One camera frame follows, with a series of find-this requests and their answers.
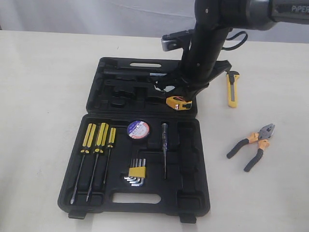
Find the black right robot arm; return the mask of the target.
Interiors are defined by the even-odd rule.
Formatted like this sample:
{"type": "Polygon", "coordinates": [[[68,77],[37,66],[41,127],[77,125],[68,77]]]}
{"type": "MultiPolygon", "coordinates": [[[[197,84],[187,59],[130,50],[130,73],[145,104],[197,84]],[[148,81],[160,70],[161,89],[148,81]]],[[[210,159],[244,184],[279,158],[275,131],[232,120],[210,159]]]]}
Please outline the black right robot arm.
{"type": "Polygon", "coordinates": [[[194,29],[162,36],[164,51],[182,48],[183,55],[177,68],[163,77],[153,79],[154,85],[164,90],[175,88],[168,96],[177,94],[193,99],[209,83],[231,69],[227,60],[219,61],[224,43],[232,29],[265,31],[279,22],[309,23],[307,0],[197,0],[195,1],[194,29]]]}

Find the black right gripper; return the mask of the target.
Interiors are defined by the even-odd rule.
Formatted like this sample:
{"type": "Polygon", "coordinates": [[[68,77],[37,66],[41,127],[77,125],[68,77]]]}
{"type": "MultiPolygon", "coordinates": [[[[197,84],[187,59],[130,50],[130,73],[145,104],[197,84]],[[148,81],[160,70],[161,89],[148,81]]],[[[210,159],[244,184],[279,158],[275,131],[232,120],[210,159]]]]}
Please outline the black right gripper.
{"type": "Polygon", "coordinates": [[[214,78],[231,69],[227,60],[217,58],[230,32],[229,27],[207,28],[196,23],[191,39],[191,46],[182,60],[183,78],[178,75],[159,77],[154,85],[161,91],[172,91],[184,85],[184,98],[191,101],[204,90],[214,78]]]}

